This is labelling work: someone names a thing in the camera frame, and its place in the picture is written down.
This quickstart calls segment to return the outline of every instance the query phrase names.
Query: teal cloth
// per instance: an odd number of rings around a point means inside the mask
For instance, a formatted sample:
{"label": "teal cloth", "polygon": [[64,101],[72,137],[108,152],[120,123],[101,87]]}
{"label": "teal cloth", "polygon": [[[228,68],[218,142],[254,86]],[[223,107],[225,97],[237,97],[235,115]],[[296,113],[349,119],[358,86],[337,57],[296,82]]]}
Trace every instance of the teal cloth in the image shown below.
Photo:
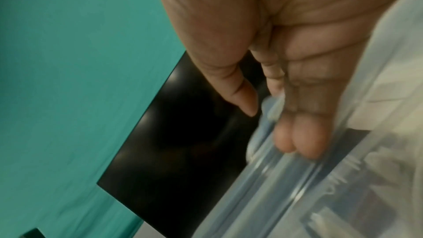
{"label": "teal cloth", "polygon": [[0,0],[0,237],[130,237],[96,185],[183,53],[160,0]]}

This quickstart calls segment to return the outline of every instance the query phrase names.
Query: hand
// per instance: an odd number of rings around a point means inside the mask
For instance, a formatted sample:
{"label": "hand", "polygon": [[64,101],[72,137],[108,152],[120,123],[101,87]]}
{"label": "hand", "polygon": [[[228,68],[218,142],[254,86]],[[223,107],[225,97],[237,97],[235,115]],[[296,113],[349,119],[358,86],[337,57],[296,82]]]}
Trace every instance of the hand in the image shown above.
{"label": "hand", "polygon": [[247,50],[286,104],[275,128],[284,152],[317,158],[342,92],[382,14],[395,0],[162,0],[194,64],[247,115],[257,96],[238,67]]}

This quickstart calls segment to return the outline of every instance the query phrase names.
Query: green surface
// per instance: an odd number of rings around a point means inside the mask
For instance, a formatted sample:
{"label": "green surface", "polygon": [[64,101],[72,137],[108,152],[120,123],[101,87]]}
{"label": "green surface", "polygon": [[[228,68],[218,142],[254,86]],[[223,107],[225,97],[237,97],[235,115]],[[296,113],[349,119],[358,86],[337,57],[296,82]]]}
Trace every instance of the green surface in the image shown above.
{"label": "green surface", "polygon": [[183,47],[160,0],[0,0],[0,237],[129,237],[96,182]]}

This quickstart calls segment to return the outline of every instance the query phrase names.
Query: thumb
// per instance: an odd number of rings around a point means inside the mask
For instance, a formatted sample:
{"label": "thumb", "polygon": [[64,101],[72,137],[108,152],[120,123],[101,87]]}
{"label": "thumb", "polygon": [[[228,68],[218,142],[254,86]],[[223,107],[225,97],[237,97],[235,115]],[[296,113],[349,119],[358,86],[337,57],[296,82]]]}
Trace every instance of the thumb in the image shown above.
{"label": "thumb", "polygon": [[244,77],[238,64],[225,67],[205,67],[196,60],[193,62],[226,101],[238,106],[248,116],[254,116],[257,113],[257,92]]}

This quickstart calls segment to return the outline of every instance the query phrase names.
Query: teal fabric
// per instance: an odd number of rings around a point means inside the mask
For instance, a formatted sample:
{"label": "teal fabric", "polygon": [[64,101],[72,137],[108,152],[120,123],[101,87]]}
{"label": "teal fabric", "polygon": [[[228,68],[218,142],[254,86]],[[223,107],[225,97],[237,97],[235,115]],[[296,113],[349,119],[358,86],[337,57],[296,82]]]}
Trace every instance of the teal fabric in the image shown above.
{"label": "teal fabric", "polygon": [[130,237],[96,182],[183,53],[160,0],[0,4],[0,237]]}

